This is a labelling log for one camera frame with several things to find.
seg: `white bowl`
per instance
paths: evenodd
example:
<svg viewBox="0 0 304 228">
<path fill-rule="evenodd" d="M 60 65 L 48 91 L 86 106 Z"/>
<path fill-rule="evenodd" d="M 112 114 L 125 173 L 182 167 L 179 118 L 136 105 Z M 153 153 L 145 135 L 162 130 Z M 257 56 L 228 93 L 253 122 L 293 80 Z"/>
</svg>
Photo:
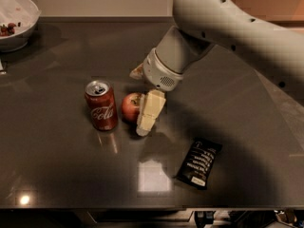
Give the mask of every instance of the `white bowl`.
<svg viewBox="0 0 304 228">
<path fill-rule="evenodd" d="M 37 14 L 39 12 L 38 7 L 31 0 L 17 1 L 23 8 L 26 8 L 27 12 L 30 14 Z M 39 16 L 37 16 L 37 19 L 32 21 L 29 27 L 26 27 L 23 31 L 18 31 L 10 36 L 0 36 L 0 51 L 8 52 L 24 47 L 28 43 L 28 39 L 35 29 L 38 18 Z"/>
</svg>

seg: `black packet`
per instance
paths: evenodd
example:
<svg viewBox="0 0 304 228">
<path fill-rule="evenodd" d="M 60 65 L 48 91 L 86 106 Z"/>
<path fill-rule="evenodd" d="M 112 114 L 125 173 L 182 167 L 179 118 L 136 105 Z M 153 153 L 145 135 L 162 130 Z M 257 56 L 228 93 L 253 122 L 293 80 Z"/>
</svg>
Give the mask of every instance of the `black packet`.
<svg viewBox="0 0 304 228">
<path fill-rule="evenodd" d="M 176 178 L 198 189 L 207 189 L 207 181 L 221 144 L 195 138 Z"/>
</svg>

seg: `red apple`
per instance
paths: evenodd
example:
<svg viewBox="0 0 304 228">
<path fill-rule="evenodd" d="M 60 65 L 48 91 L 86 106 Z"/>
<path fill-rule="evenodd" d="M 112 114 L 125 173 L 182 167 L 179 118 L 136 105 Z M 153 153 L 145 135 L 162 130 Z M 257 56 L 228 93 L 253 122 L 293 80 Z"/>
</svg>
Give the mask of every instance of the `red apple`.
<svg viewBox="0 0 304 228">
<path fill-rule="evenodd" d="M 122 102 L 122 114 L 123 118 L 135 124 L 140 114 L 140 99 L 141 93 L 131 93 L 123 98 Z"/>
</svg>

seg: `red soda can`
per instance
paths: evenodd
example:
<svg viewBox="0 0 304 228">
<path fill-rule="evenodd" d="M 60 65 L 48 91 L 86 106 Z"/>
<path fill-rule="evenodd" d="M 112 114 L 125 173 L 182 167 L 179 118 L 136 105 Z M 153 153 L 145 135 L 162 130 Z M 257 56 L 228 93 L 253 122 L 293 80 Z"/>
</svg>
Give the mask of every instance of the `red soda can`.
<svg viewBox="0 0 304 228">
<path fill-rule="evenodd" d="M 111 130 L 118 123 L 113 87 L 109 82 L 96 80 L 85 88 L 85 99 L 93 125 L 98 130 Z"/>
</svg>

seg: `metal object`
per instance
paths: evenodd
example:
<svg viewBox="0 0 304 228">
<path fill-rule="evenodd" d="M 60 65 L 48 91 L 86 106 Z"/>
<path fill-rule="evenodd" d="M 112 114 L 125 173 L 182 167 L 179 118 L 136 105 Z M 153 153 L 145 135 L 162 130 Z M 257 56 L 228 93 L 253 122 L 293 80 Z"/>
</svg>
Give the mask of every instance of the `metal object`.
<svg viewBox="0 0 304 228">
<path fill-rule="evenodd" d="M 113 87 L 105 81 L 92 81 L 85 88 L 93 125 L 98 130 L 111 130 L 118 122 Z"/>
</svg>

